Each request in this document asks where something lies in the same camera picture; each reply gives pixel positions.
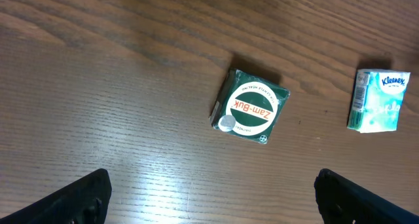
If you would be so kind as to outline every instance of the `wooden table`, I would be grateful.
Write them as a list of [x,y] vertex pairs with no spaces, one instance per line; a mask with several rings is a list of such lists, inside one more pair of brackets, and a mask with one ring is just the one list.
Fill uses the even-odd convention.
[[[417,0],[0,0],[0,216],[97,168],[107,223],[322,223],[330,168],[419,213]],[[213,130],[230,65],[291,97],[268,145]],[[346,129],[357,67],[412,72],[396,132]]]

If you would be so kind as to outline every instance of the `box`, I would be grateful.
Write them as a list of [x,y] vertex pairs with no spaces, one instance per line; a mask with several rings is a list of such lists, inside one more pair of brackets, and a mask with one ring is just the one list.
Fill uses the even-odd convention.
[[358,70],[348,128],[361,133],[397,130],[409,77],[400,71]]
[[277,84],[231,69],[209,121],[214,129],[266,144],[288,97]]

